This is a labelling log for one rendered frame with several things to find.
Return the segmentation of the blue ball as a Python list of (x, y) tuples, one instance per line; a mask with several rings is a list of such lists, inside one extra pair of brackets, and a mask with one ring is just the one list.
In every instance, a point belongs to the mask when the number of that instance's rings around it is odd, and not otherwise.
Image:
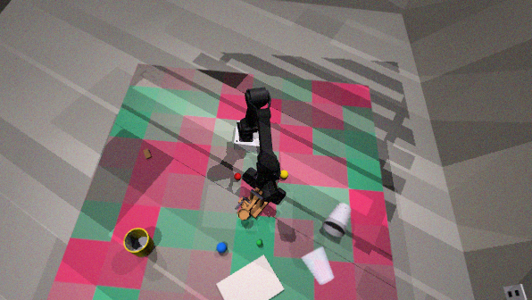
[(223, 253), (226, 251), (227, 247), (224, 243), (219, 243), (217, 246), (216, 246), (216, 249), (218, 252), (220, 253)]

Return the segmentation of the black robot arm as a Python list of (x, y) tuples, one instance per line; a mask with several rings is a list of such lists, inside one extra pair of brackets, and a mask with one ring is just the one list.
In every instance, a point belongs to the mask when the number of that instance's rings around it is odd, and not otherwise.
[[(245, 92), (246, 115), (237, 122), (240, 142), (253, 142), (253, 133), (258, 132), (260, 153), (257, 156), (257, 174), (265, 202), (280, 198), (276, 180), (281, 175), (280, 164), (272, 150), (270, 130), (271, 97), (266, 87), (249, 88)], [(268, 108), (263, 108), (268, 103)], [(252, 141), (253, 140), (253, 141)]]

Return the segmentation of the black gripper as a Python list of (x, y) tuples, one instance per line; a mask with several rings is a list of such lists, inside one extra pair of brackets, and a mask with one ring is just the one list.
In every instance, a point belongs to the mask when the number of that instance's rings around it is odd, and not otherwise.
[[(242, 180), (245, 181), (245, 183), (247, 183), (249, 186), (251, 186), (252, 188), (259, 188), (260, 190), (262, 190), (261, 188), (261, 184), (262, 183), (259, 183), (259, 180), (258, 180), (258, 174), (257, 174), (257, 171), (254, 169), (254, 168), (249, 168), (242, 176)], [(274, 203), (275, 205), (278, 205), (282, 200), (283, 198), (286, 196), (286, 191), (284, 191), (283, 189), (281, 189), (280, 187), (278, 188), (278, 193), (279, 193), (279, 196), (280, 198), (272, 203)]]

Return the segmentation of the white paper cup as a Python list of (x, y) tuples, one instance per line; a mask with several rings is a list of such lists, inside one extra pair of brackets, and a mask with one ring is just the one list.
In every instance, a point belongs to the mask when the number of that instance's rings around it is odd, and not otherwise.
[(351, 215), (351, 207), (347, 204), (338, 204), (334, 211), (324, 221), (323, 228), (334, 237), (345, 235), (348, 221)]
[(334, 278), (323, 246), (304, 255), (302, 259), (320, 283), (320, 286)]

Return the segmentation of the yellow cup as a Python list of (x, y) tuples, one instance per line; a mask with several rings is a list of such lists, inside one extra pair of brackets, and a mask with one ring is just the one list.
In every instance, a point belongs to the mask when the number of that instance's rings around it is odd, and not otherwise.
[(131, 229), (124, 238), (126, 250), (138, 257), (146, 257), (152, 253), (154, 242), (146, 230), (141, 228)]

